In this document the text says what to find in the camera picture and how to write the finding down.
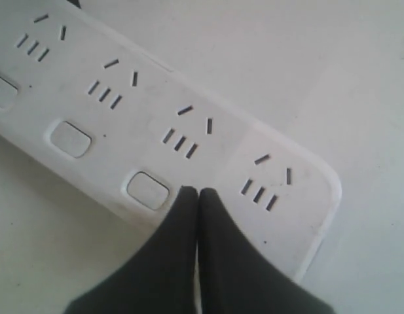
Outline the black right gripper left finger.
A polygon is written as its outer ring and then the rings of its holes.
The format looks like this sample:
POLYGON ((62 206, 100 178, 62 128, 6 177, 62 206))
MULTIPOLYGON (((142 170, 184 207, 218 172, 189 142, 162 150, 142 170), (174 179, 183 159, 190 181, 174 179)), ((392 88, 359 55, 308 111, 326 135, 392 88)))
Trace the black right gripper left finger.
POLYGON ((137 253, 65 312, 196 313, 197 212, 197 190, 181 187, 169 213, 137 253))

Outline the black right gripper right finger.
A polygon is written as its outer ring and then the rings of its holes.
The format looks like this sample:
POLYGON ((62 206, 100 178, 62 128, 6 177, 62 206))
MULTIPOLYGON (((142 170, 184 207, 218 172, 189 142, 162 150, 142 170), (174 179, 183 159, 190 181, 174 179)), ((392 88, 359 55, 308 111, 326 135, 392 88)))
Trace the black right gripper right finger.
POLYGON ((333 313, 248 241, 212 188, 198 201, 198 266, 203 313, 333 313))

